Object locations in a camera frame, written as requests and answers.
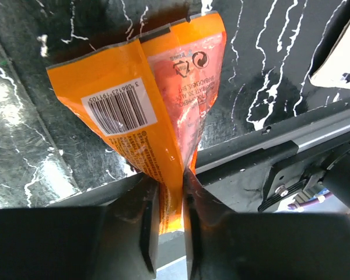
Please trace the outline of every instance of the recycling symbol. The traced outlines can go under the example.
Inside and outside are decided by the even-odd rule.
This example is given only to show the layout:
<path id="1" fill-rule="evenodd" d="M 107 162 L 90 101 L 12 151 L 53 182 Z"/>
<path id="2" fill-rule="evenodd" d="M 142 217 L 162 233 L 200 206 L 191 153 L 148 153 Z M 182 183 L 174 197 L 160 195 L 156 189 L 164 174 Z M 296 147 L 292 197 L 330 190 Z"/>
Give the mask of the recycling symbol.
<path id="1" fill-rule="evenodd" d="M 175 63 L 173 65 L 173 68 L 176 71 L 176 74 L 182 76 L 183 78 L 185 78 L 187 76 L 187 74 L 189 73 L 189 62 L 188 61 L 183 61 L 183 60 L 179 60 L 178 63 Z"/>

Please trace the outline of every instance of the screw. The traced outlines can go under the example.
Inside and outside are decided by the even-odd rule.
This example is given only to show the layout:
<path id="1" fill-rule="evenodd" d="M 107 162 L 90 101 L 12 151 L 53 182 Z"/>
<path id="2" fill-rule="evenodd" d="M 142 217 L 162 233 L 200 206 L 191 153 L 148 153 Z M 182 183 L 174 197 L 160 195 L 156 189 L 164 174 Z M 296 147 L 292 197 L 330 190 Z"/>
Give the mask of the screw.
<path id="1" fill-rule="evenodd" d="M 280 195 L 281 197 L 284 197 L 288 194 L 288 189 L 285 187 L 285 185 L 280 185 L 276 190 L 275 194 Z"/>

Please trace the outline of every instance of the black mechanical part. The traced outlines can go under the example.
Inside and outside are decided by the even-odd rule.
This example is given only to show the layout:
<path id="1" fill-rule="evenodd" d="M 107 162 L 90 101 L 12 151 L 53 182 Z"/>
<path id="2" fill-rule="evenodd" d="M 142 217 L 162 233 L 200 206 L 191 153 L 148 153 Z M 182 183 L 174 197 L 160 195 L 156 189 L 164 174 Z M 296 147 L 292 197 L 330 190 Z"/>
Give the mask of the black mechanical part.
<path id="1" fill-rule="evenodd" d="M 0 209 L 0 279 L 154 279 L 159 186 L 108 206 Z"/>
<path id="2" fill-rule="evenodd" d="M 264 184 L 263 201 L 258 211 L 274 212 L 278 209 L 281 200 L 299 193 L 305 187 L 315 186 L 324 175 L 321 169 L 326 171 L 329 165 L 350 151 L 349 142 L 350 132 L 347 132 L 274 164 Z M 306 180 L 305 186 L 300 187 L 297 183 L 302 180 Z M 275 190 L 282 185 L 292 190 L 283 197 L 275 193 Z"/>
<path id="3" fill-rule="evenodd" d="M 237 213 L 184 175 L 190 280 L 350 279 L 344 215 Z"/>
<path id="4" fill-rule="evenodd" d="M 350 152 L 327 172 L 323 186 L 350 208 Z"/>

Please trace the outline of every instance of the barcode number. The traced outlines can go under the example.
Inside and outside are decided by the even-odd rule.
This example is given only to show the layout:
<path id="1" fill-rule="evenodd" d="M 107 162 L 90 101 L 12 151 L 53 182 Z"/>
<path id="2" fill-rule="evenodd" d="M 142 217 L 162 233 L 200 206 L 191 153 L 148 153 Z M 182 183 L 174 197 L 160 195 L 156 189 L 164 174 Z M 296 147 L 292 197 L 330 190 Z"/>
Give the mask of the barcode number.
<path id="1" fill-rule="evenodd" d="M 84 97 L 82 103 L 105 136 L 157 122 L 141 78 Z"/>

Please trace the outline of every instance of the plastic packaging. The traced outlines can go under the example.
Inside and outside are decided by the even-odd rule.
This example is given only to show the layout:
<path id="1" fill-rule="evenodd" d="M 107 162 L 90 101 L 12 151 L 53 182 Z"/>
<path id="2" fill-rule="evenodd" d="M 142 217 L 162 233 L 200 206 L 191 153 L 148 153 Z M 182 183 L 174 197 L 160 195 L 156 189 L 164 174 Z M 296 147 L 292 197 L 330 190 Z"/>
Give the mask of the plastic packaging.
<path id="1" fill-rule="evenodd" d="M 181 228 L 184 166 L 194 170 L 218 94 L 226 33 L 194 16 L 47 69 L 58 99 L 160 183 L 160 233 Z"/>

